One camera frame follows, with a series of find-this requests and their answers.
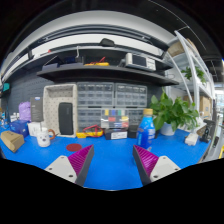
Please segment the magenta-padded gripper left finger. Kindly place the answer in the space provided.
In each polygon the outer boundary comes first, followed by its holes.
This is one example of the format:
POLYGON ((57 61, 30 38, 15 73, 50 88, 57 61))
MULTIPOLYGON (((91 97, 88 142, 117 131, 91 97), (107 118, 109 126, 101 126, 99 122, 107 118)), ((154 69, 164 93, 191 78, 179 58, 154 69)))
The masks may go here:
POLYGON ((89 145, 70 156, 59 156, 45 170, 79 186, 83 186, 93 156, 94 145, 89 145))

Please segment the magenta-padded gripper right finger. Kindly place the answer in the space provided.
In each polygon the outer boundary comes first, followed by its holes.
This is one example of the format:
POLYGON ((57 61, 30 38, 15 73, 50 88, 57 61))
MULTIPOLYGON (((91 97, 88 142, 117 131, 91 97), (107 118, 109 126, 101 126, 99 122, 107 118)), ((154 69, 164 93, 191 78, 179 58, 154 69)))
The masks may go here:
POLYGON ((180 170, 167 156, 158 157, 140 146, 134 145, 132 154, 143 186, 180 170))

